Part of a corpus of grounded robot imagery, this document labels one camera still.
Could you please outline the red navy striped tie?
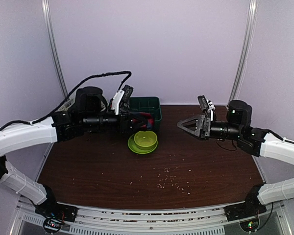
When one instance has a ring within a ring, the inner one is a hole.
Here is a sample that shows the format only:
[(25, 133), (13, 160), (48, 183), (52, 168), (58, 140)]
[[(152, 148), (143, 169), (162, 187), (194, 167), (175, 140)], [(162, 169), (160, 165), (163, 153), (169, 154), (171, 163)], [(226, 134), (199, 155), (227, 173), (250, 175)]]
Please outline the red navy striped tie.
[(148, 120), (148, 130), (147, 131), (152, 131), (154, 129), (154, 116), (149, 113), (149, 120)]

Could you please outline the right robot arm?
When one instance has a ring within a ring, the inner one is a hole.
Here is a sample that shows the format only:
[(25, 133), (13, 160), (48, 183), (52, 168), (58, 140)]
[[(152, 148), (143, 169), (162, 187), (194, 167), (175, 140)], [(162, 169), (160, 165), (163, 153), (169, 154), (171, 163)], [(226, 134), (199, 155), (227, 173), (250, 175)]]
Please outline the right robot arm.
[[(276, 159), (294, 165), (294, 141), (270, 129), (251, 126), (252, 107), (242, 100), (227, 106), (226, 121), (218, 121), (213, 102), (198, 96), (202, 113), (177, 123), (177, 127), (201, 141), (217, 139), (236, 142), (239, 149), (254, 157)], [(294, 198), (294, 178), (254, 186), (245, 198), (241, 211), (252, 216), (260, 205)]]

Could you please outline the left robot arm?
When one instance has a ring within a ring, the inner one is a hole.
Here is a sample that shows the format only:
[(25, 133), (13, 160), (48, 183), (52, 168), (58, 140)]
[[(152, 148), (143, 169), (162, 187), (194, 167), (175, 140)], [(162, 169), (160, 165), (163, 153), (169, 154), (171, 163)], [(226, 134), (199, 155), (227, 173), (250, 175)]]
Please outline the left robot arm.
[(132, 93), (133, 88), (122, 82), (113, 98), (106, 100), (101, 88), (86, 87), (80, 82), (46, 116), (33, 121), (13, 120), (0, 127), (0, 184), (28, 198), (39, 213), (57, 217), (61, 208), (51, 188), (17, 170), (6, 154), (40, 144), (69, 141), (86, 132), (152, 130), (152, 114), (130, 109)]

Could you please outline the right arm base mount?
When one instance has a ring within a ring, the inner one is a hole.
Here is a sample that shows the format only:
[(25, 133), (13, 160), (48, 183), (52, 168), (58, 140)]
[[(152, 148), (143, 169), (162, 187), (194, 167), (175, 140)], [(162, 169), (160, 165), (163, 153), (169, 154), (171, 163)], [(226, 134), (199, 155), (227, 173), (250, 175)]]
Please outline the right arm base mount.
[(263, 185), (264, 184), (253, 186), (245, 197), (244, 202), (224, 207), (227, 221), (240, 220), (266, 212), (266, 206), (261, 204), (257, 198), (259, 189)]

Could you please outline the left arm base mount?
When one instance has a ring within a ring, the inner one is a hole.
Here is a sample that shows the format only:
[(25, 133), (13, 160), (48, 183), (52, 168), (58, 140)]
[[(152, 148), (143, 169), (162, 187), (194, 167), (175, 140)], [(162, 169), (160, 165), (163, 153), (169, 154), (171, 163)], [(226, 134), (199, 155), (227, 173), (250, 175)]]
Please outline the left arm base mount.
[(50, 218), (59, 222), (75, 222), (78, 208), (61, 203), (47, 205), (45, 203), (35, 205), (35, 212), (42, 215), (44, 218)]

